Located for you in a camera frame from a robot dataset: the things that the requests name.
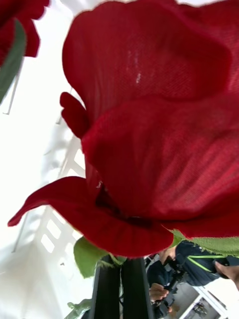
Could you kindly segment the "person's hand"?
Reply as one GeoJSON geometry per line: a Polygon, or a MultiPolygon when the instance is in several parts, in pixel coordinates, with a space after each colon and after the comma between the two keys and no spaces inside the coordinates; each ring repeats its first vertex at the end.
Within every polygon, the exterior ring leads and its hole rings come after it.
{"type": "Polygon", "coordinates": [[[149,289],[150,300],[152,302],[161,301],[166,298],[169,291],[165,289],[162,285],[154,283],[149,289]]]}

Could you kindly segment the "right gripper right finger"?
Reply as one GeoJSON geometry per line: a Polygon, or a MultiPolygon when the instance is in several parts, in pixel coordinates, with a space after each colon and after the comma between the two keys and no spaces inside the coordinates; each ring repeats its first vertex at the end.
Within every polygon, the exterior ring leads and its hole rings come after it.
{"type": "Polygon", "coordinates": [[[149,297],[144,260],[127,259],[122,268],[123,318],[151,319],[153,312],[149,297]]]}

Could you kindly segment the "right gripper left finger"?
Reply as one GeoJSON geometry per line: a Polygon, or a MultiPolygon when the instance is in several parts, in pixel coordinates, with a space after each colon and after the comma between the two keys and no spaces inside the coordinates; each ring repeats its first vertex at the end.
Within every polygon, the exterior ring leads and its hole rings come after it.
{"type": "Polygon", "coordinates": [[[108,266],[97,265],[89,318],[118,319],[120,317],[120,267],[112,259],[101,259],[108,266]]]}

